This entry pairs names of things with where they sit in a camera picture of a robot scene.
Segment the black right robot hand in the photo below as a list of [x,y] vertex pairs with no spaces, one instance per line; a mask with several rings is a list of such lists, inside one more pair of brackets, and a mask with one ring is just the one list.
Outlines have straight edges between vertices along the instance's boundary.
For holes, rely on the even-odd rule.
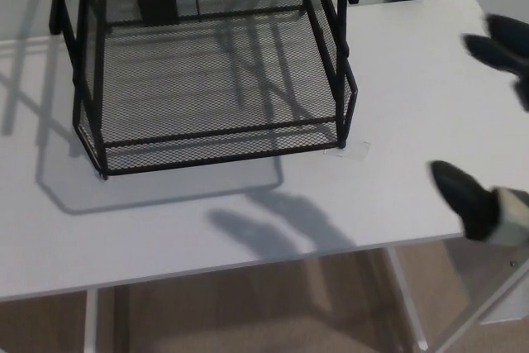
[[[517,77],[514,89],[528,109],[528,24],[498,14],[485,16],[488,34],[463,35],[469,54],[492,69]],[[434,185],[459,217],[465,238],[497,246],[528,245],[528,192],[514,188],[483,188],[455,165],[428,164]]]

